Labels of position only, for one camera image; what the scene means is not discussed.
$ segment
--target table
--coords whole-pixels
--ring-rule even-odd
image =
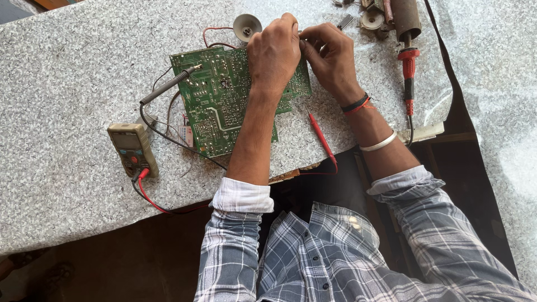
[[[357,5],[342,9],[330,0],[310,1],[307,9],[303,4],[86,0],[0,26],[0,254],[57,245],[158,214],[132,190],[107,127],[137,119],[138,102],[169,67],[168,55],[202,48],[201,31],[207,26],[229,26],[241,13],[267,26],[285,11],[293,12],[300,28],[361,14]],[[416,127],[444,121],[452,93],[422,3],[419,9],[423,33],[415,43],[422,52]],[[346,33],[355,40],[359,81],[389,124],[403,130],[403,76],[396,60],[402,46],[395,33],[378,41],[356,24]],[[208,32],[207,39],[238,43],[231,31]],[[340,109],[310,77],[313,94],[294,100],[293,111],[275,119],[279,142],[272,144],[271,177],[325,158],[310,129],[306,103],[334,153],[355,145]],[[149,114],[165,116],[174,93],[153,101]],[[179,102],[173,123],[183,122],[183,109]],[[150,141],[160,169],[160,176],[144,186],[153,200],[177,208],[213,196],[223,170],[196,157],[192,171],[179,178],[192,155],[158,135]]]

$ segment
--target gray speaker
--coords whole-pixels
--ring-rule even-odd
[[[239,15],[233,21],[233,32],[241,41],[248,42],[256,32],[261,32],[263,27],[261,22],[249,13]]]

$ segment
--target granite countertop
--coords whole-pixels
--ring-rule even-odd
[[[518,275],[537,292],[537,4],[430,1]]]
[[[84,238],[129,225],[159,212],[132,190],[106,129],[133,123],[139,100],[170,65],[168,56],[203,48],[206,26],[230,26],[251,13],[263,26],[285,11],[299,27],[338,23],[357,5],[337,8],[330,0],[143,1],[86,0],[0,26],[0,255]],[[416,74],[415,126],[446,119],[451,86],[425,8]],[[357,75],[374,104],[396,130],[407,127],[403,76],[394,35],[379,42],[372,32],[345,32],[355,40]],[[211,42],[238,43],[231,31],[207,32]],[[310,72],[313,94],[293,101],[293,112],[276,117],[279,142],[272,144],[271,176],[325,158],[310,129],[304,104],[315,115],[334,153],[354,138],[332,97]],[[175,91],[148,107],[165,116]],[[182,123],[177,103],[172,123]],[[150,134],[160,176],[145,185],[164,207],[211,198],[224,171],[193,158]],[[226,163],[228,157],[219,158]],[[184,177],[180,176],[189,170]]]

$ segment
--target checkered fabric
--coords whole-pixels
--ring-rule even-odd
[[[368,191],[394,210],[423,283],[388,269],[365,217],[320,203],[309,223],[281,213],[258,262],[262,213],[250,210],[270,212],[273,201],[266,187],[225,178],[206,226],[195,300],[537,300],[487,251],[443,185],[420,166],[376,181]]]

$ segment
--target orange thread bracelet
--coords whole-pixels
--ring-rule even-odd
[[[369,102],[369,99],[370,99],[370,98],[367,97],[367,100],[366,100],[363,104],[361,104],[360,106],[354,108],[354,109],[351,110],[351,111],[347,111],[347,112],[343,112],[343,113],[344,113],[346,116],[349,116],[349,115],[351,115],[351,114],[357,112],[358,110],[360,110],[362,107],[370,108],[370,109],[375,109],[375,107],[372,107],[372,106],[366,106],[367,102]]]

